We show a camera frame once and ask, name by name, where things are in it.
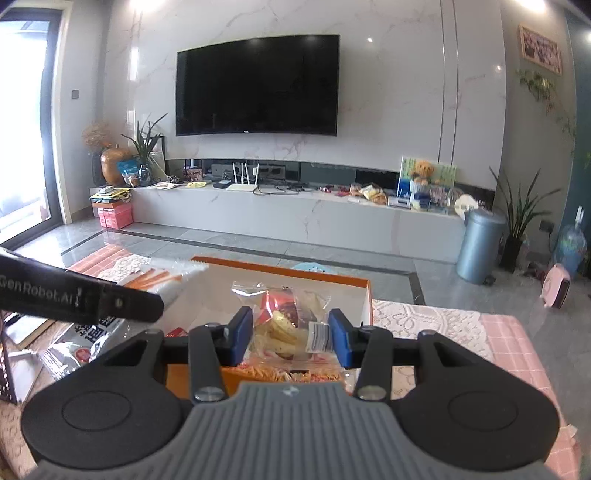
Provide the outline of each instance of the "door frame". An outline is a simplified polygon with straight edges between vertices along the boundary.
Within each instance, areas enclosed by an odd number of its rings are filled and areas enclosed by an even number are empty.
[[[56,168],[54,162],[53,135],[53,77],[56,63],[57,45],[60,33],[62,10],[52,8],[12,8],[6,12],[0,21],[48,21],[47,51],[45,66],[41,76],[41,95],[39,104],[41,137],[43,139],[43,170],[45,175],[47,204],[51,218],[25,230],[11,239],[0,244],[0,247],[15,249],[30,242],[34,238],[48,232],[63,223]]]

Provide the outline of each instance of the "trash can lid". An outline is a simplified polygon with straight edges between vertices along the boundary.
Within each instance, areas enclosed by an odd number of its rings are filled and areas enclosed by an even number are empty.
[[[489,212],[488,210],[482,208],[470,210],[468,221],[487,226],[504,226],[506,224],[506,220],[503,215]]]

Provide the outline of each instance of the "gray ribbed plate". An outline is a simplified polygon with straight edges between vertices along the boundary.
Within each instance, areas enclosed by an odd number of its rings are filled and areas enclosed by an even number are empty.
[[[110,471],[41,462],[29,480],[407,480],[548,479],[542,464],[503,473],[469,472],[423,453],[387,405],[342,386],[242,383],[223,402],[195,407],[165,448]]]

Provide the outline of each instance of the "glass door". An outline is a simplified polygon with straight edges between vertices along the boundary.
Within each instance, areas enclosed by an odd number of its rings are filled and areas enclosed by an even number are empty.
[[[51,84],[61,11],[0,18],[0,245],[17,248],[62,223],[51,138]]]

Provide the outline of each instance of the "black circular disc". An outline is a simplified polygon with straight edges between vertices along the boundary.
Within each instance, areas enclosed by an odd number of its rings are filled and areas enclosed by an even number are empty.
[[[497,368],[442,368],[395,412],[425,453],[468,470],[507,471],[543,460],[558,432],[551,401]]]
[[[39,392],[23,411],[22,433],[36,460],[113,468],[154,453],[181,427],[178,398],[149,376],[125,367],[77,373]]]

